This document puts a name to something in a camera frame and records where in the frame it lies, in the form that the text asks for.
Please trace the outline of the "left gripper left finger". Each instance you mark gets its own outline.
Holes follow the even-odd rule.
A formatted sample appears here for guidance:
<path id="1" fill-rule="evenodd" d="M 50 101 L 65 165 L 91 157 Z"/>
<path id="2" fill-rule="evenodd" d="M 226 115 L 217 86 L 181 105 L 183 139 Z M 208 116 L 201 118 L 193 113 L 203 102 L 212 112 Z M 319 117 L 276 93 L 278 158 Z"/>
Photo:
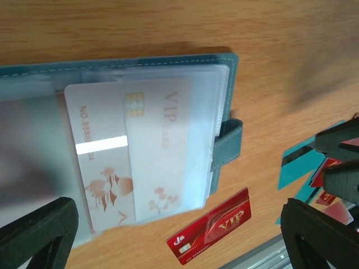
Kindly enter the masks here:
<path id="1" fill-rule="evenodd" d="M 60 197 L 1 228 L 1 268 L 65 268 L 79 214 L 72 198 Z"/>

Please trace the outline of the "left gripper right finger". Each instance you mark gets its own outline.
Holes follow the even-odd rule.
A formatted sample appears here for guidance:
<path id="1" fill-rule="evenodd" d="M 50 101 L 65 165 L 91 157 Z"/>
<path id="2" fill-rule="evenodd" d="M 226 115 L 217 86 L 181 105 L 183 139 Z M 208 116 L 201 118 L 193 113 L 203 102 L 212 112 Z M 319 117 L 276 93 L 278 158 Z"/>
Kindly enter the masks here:
<path id="1" fill-rule="evenodd" d="M 290 198 L 280 228 L 293 268 L 358 268 L 358 232 Z"/>

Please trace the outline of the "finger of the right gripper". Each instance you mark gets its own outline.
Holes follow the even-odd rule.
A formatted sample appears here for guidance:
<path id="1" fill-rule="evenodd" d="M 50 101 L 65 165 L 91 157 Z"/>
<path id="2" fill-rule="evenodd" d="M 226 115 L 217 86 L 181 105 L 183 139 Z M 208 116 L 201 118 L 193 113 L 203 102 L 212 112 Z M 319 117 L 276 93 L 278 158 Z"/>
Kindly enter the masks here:
<path id="1" fill-rule="evenodd" d="M 358 160 L 325 168 L 323 189 L 347 202 L 358 203 Z"/>
<path id="2" fill-rule="evenodd" d="M 340 161 L 358 160 L 358 113 L 315 135 L 315 150 Z"/>

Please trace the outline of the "teal card holder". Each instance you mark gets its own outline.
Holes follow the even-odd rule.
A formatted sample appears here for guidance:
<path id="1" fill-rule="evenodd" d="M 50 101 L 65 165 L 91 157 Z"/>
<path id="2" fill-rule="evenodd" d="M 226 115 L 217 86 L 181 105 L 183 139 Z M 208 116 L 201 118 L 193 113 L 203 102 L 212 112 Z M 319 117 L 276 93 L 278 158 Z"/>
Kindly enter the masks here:
<path id="1" fill-rule="evenodd" d="M 236 54 L 1 67 L 1 225 L 59 197 L 76 244 L 205 206 L 241 151 Z"/>

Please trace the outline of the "white card floral print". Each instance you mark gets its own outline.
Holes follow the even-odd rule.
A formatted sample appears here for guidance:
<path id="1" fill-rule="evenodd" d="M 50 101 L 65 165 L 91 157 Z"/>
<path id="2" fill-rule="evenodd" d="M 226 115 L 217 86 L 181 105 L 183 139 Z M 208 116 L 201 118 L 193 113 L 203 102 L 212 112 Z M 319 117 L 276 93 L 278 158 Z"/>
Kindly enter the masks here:
<path id="1" fill-rule="evenodd" d="M 203 206 L 206 176 L 192 156 L 191 91 L 187 78 L 65 88 L 94 231 Z"/>

